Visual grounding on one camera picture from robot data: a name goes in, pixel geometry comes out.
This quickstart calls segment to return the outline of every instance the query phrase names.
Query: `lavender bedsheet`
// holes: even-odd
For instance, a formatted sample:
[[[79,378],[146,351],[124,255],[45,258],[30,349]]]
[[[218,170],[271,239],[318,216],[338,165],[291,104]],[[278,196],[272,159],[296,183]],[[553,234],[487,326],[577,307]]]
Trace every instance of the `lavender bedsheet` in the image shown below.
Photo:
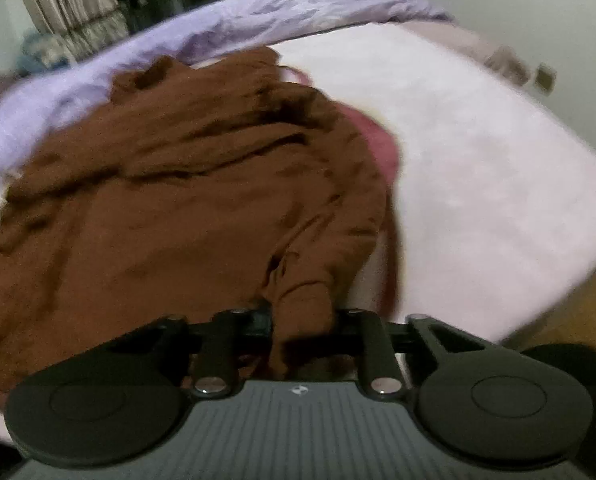
[[[47,132],[104,102],[114,73],[143,68],[158,56],[193,64],[337,27],[414,19],[450,17],[427,0],[222,0],[192,10],[76,67],[25,80],[4,95],[0,173],[21,164]]]

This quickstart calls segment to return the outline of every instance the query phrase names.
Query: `bedroom floor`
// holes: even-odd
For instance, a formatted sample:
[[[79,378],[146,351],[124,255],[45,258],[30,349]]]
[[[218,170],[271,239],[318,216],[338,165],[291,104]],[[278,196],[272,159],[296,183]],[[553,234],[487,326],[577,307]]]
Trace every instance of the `bedroom floor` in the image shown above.
[[[560,314],[546,319],[532,334],[513,343],[528,348],[545,343],[581,342],[596,348],[596,273],[562,305]]]

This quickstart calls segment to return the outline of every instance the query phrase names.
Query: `white mattress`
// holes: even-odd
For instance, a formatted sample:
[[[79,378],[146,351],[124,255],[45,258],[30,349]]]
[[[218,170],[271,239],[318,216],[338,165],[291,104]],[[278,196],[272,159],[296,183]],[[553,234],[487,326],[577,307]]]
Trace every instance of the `white mattress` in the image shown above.
[[[521,91],[395,25],[276,49],[398,140],[396,320],[422,312],[500,340],[596,268],[596,154]],[[375,301],[383,250],[358,277],[352,306]]]

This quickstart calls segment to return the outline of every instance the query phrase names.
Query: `metal screw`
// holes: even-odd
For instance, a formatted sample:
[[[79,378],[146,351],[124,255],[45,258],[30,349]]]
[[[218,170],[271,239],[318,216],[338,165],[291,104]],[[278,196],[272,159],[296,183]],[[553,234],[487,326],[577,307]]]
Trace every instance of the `metal screw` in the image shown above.
[[[378,377],[371,381],[371,388],[380,395],[395,394],[402,388],[402,383],[393,377]]]
[[[194,384],[196,390],[205,395],[216,395],[223,392],[227,384],[219,377],[203,377]]]

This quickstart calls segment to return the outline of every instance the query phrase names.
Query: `round black pad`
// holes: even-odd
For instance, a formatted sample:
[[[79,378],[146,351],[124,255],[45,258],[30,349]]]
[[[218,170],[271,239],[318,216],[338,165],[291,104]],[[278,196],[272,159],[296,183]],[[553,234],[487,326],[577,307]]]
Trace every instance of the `round black pad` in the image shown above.
[[[32,458],[92,467],[155,446],[184,407],[180,389],[139,357],[98,352],[27,378],[9,395],[5,420],[14,442]]]
[[[443,362],[422,384],[416,413],[440,443],[476,460],[536,464],[582,441],[592,403],[566,373],[499,348]]]

